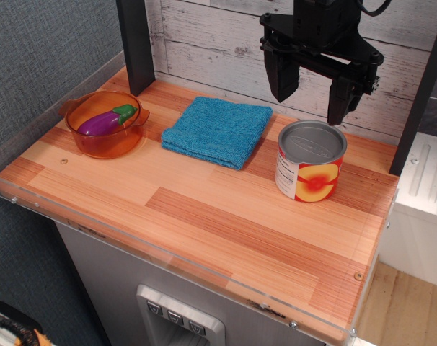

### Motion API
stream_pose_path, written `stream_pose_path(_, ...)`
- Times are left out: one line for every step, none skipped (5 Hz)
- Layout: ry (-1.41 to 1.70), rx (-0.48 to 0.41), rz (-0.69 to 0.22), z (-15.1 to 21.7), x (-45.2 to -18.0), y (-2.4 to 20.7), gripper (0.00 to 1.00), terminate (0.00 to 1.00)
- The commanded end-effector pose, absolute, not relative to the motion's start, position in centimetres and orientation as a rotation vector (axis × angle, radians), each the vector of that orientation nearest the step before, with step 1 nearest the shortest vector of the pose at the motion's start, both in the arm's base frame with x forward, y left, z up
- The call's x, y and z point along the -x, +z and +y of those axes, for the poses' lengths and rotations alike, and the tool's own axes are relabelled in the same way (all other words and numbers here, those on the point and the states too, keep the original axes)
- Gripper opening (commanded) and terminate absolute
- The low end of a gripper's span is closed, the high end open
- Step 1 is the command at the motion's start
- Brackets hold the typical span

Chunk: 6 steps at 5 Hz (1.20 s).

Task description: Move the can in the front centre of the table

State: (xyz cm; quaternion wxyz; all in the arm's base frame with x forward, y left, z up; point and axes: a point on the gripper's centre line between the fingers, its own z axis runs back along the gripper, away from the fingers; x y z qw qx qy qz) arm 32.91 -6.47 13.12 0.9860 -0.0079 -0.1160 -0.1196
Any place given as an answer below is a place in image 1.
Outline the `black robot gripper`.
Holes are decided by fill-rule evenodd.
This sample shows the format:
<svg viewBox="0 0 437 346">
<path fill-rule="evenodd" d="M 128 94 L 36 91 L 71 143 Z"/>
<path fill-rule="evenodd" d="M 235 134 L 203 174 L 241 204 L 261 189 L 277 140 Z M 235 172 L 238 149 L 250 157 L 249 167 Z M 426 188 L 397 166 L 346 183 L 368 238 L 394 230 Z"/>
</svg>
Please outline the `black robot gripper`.
<svg viewBox="0 0 437 346">
<path fill-rule="evenodd" d="M 363 93 L 376 90 L 384 57 L 359 34 L 365 12 L 362 1 L 295 1 L 293 14 L 260 17 L 265 69 L 278 102 L 299 88 L 301 67 L 332 79 L 329 125 L 340 125 Z"/>
</svg>

